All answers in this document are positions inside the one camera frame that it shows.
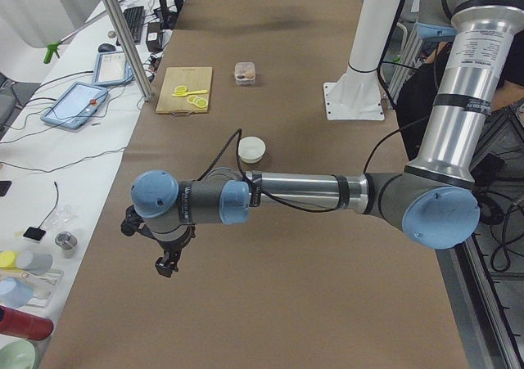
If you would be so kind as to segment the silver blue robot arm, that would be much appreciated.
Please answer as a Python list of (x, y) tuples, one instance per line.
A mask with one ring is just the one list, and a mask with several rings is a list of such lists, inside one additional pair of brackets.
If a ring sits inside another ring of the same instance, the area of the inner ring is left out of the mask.
[(418, 156), (402, 173), (357, 177), (245, 172), (217, 164), (196, 180), (163, 170), (137, 177), (121, 230), (156, 241), (157, 272), (170, 277), (199, 223), (244, 223), (271, 200), (310, 213), (352, 209), (381, 218), (435, 250), (456, 246), (477, 228), (470, 163), (510, 46), (523, 29), (523, 0), (421, 0), (424, 38), (452, 38)]

